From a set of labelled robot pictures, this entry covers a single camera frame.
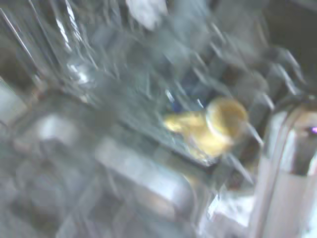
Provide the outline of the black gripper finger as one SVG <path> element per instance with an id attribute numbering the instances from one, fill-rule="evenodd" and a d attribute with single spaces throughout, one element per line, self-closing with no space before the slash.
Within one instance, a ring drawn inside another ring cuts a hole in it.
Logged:
<path id="1" fill-rule="evenodd" d="M 256 236 L 302 238 L 317 209 L 317 100 L 288 98 L 271 114 L 256 185 Z"/>

